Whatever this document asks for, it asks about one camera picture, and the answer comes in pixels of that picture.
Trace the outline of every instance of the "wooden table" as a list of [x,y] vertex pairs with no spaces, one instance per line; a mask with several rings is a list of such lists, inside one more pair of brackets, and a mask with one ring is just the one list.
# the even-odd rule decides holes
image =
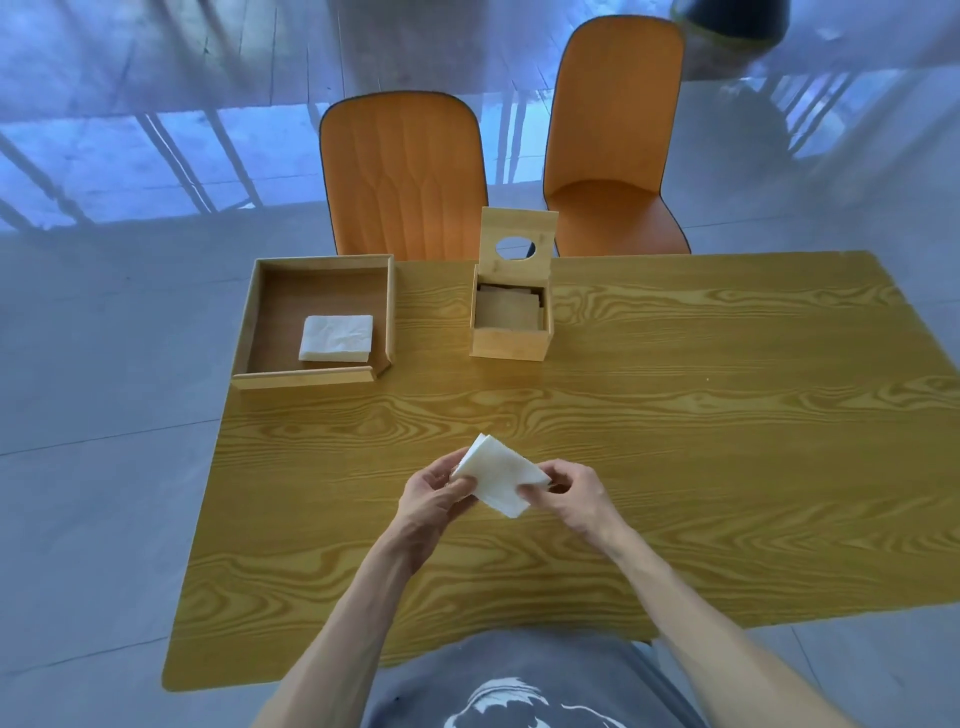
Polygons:
[[[469,262],[397,265],[373,384],[231,390],[163,673],[276,680],[407,476],[489,432],[592,465],[745,627],[960,598],[960,379],[865,253],[558,258],[546,361],[467,357]],[[491,627],[654,632],[553,518],[474,508],[411,583],[388,664]]]

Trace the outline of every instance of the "gray t-shirt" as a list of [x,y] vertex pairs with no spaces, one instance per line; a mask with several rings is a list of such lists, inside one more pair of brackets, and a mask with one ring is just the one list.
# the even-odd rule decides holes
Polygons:
[[485,632],[380,670],[364,728],[706,728],[645,655],[593,632]]

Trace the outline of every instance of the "forearm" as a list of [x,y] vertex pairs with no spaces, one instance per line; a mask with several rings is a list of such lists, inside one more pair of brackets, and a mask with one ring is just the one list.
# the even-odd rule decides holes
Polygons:
[[626,525],[607,549],[683,666],[716,728],[853,723],[711,607]]
[[356,728],[409,578],[407,562],[380,539],[253,728]]

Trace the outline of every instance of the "bamboo tray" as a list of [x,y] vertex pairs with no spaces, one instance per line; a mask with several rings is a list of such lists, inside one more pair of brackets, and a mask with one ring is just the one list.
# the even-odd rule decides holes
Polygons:
[[[394,359],[394,257],[259,258],[230,384],[240,389],[374,381]],[[367,364],[300,361],[307,316],[373,316]]]

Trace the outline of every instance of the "hand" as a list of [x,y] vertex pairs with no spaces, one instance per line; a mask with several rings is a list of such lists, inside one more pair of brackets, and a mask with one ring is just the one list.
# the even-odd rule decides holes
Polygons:
[[471,495],[476,480],[464,477],[449,482],[467,450],[460,448],[417,471],[403,488],[383,540],[408,560],[412,574],[430,558],[446,527],[476,502]]
[[630,526],[617,512],[593,468],[566,460],[549,460],[538,467],[553,481],[549,490],[521,485],[516,489],[519,496],[535,508],[553,511],[567,526],[609,555],[618,532]]

